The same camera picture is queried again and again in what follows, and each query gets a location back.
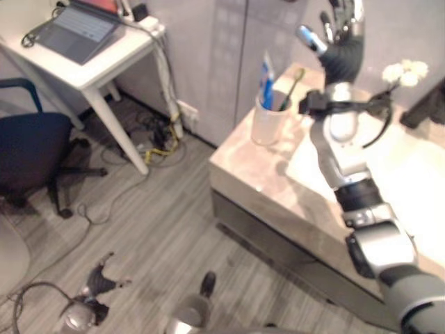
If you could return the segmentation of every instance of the gray wooden floor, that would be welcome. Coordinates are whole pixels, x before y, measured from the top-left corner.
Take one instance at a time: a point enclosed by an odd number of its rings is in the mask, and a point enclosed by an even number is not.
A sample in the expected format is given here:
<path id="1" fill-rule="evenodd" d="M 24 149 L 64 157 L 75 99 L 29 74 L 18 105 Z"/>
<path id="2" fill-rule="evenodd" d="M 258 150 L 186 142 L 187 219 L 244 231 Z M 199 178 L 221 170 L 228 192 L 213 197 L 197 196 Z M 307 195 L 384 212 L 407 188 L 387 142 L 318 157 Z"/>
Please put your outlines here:
<path id="1" fill-rule="evenodd" d="M 134 127 L 136 112 L 143 110 L 130 100 L 111 105 L 127 129 Z M 89 117 L 87 125 L 78 136 L 87 136 L 92 143 L 90 166 L 103 166 L 100 152 L 113 139 L 96 116 Z M 95 262 L 109 251 L 116 253 L 105 274 L 129 277 L 134 283 L 100 298 L 111 311 L 93 333 L 162 333 L 175 304 L 198 290 L 208 270 L 218 275 L 212 328 L 271 321 L 308 333 L 386 333 L 326 303 L 303 283 L 291 282 L 218 228 L 207 177 L 213 149 L 192 136 L 184 142 L 186 155 L 179 164 L 152 168 L 148 179 L 116 201 L 107 224 L 94 227 L 74 252 L 39 277 L 74 296 Z M 180 160 L 183 149 L 165 164 Z M 87 152 L 77 151 L 79 163 L 88 163 Z M 112 152 L 106 156 L 122 162 Z M 106 167 L 110 173 L 105 178 L 69 177 L 62 182 L 71 207 L 87 204 L 95 221 L 106 218 L 117 194 L 143 181 L 131 164 Z M 29 202 L 23 210 L 0 203 L 0 219 L 15 225 L 29 245 L 32 265 L 27 277 L 32 278 L 73 247 L 87 223 L 79 215 L 66 221 L 56 216 L 44 190 Z M 22 332 L 50 333 L 63 305 L 54 292 L 30 292 L 19 323 Z M 0 307 L 0 328 L 8 324 L 10 314 L 10 303 Z"/>

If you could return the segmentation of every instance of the desk leg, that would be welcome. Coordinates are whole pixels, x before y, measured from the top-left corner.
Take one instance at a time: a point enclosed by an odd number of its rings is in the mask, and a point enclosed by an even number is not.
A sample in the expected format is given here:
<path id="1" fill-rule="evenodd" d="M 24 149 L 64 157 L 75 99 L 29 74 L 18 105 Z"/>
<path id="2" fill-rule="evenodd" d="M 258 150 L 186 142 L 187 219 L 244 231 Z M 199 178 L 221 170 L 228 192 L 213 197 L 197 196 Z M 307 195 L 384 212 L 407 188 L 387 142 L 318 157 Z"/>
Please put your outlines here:
<path id="1" fill-rule="evenodd" d="M 116 87 L 116 85 L 115 85 L 113 80 L 108 82 L 105 85 L 105 87 L 110 92 L 111 96 L 113 97 L 113 100 L 115 100 L 116 102 L 119 102 L 120 100 L 122 100 L 122 97 L 120 96 L 120 93 L 118 91 L 118 87 Z"/>
<path id="2" fill-rule="evenodd" d="M 90 103 L 91 107 L 95 110 L 96 114 L 104 122 L 107 129 L 111 132 L 114 139 L 119 143 L 120 147 L 133 162 L 134 166 L 143 175 L 148 174 L 148 167 L 140 157 L 138 151 L 134 147 L 130 138 L 125 133 L 119 120 L 114 115 L 99 90 L 95 87 L 89 87 L 82 90 L 83 96 Z"/>
<path id="3" fill-rule="evenodd" d="M 40 92 L 57 108 L 60 113 L 68 116 L 71 123 L 79 130 L 83 130 L 85 125 L 79 120 L 75 112 L 64 103 L 64 101 L 54 92 L 54 90 L 45 82 L 45 80 L 26 62 L 4 49 L 4 54 L 12 61 L 35 85 L 39 88 Z"/>

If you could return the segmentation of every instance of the yellow cable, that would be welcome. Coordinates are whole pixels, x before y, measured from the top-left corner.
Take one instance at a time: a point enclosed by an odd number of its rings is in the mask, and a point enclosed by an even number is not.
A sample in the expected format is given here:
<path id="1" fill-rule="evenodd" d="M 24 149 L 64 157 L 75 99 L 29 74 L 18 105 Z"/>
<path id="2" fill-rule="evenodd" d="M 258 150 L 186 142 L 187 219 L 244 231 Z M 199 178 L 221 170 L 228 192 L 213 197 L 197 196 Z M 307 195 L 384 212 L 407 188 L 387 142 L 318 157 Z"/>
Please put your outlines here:
<path id="1" fill-rule="evenodd" d="M 176 149 L 178 148 L 179 141 L 176 136 L 175 129 L 173 129 L 172 124 L 170 124 L 169 129 L 170 129 L 170 132 L 172 133 L 172 137 L 173 137 L 172 148 L 170 148 L 168 151 L 163 151 L 163 150 L 160 150 L 157 148 L 152 148 L 151 150 L 145 151 L 145 163 L 147 165 L 150 164 L 150 162 L 152 161 L 152 154 L 157 154 L 157 155 L 161 155 L 163 157 L 168 157 L 168 156 L 172 155 L 173 153 L 175 153 Z"/>

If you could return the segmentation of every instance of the chair base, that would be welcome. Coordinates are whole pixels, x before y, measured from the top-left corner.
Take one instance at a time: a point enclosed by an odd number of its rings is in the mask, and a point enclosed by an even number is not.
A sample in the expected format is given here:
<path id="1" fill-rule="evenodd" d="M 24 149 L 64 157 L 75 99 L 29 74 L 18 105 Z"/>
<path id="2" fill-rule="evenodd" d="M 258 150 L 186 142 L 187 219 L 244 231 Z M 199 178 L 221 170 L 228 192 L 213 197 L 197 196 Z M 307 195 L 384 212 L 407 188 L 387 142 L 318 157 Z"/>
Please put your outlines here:
<path id="1" fill-rule="evenodd" d="M 79 145 L 81 148 L 89 148 L 90 142 L 87 139 L 79 139 L 76 138 L 73 141 L 71 141 L 70 146 L 67 150 L 67 156 L 70 155 L 71 151 Z M 108 171 L 105 168 L 79 168 L 79 167 L 62 167 L 60 168 L 58 175 L 85 175 L 85 176 L 95 176 L 95 177 L 104 177 L 108 175 Z M 57 215 L 62 217 L 63 219 L 69 219 L 72 217 L 73 212 L 71 209 L 60 208 L 60 202 L 58 199 L 58 187 L 57 187 L 57 176 L 48 183 L 48 195 L 49 199 L 53 202 L 53 204 L 56 206 L 56 212 Z"/>

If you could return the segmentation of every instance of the white desk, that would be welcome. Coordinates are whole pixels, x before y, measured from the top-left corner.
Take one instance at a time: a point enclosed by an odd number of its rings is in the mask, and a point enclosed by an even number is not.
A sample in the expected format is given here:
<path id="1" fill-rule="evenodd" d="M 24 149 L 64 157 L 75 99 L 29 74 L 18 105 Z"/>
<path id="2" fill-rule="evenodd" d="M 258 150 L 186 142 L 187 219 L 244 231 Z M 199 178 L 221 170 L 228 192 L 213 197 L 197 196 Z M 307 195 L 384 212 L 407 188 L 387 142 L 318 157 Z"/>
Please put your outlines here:
<path id="1" fill-rule="evenodd" d="M 158 48 L 155 48 L 155 42 L 147 33 L 128 26 L 121 26 L 119 28 L 121 29 L 120 33 L 124 35 L 85 65 L 79 65 L 38 44 L 29 49 L 23 48 L 21 40 L 24 34 L 49 19 L 51 15 L 49 2 L 43 0 L 0 1 L 0 44 L 14 58 L 16 64 L 20 66 L 25 74 L 31 80 L 34 80 L 40 90 L 44 91 L 46 96 L 49 95 L 59 111 L 67 114 L 73 125 L 78 128 L 83 127 L 79 119 L 63 101 L 57 98 L 56 94 L 51 91 L 51 88 L 27 62 L 36 65 L 80 91 L 136 168 L 142 174 L 147 174 L 147 166 L 102 97 L 99 89 L 106 86 L 113 98 L 119 100 L 119 93 L 112 80 L 150 52 L 158 52 L 159 57 L 156 57 L 156 62 L 161 84 L 167 97 L 170 113 L 172 116 L 176 116 L 179 111 L 177 105 L 170 98 L 168 77 L 161 71 L 161 68 L 166 68 L 163 55 Z M 159 24 L 154 17 L 147 17 L 140 23 L 151 30 L 156 37 L 161 37 L 165 32 L 165 27 Z"/>

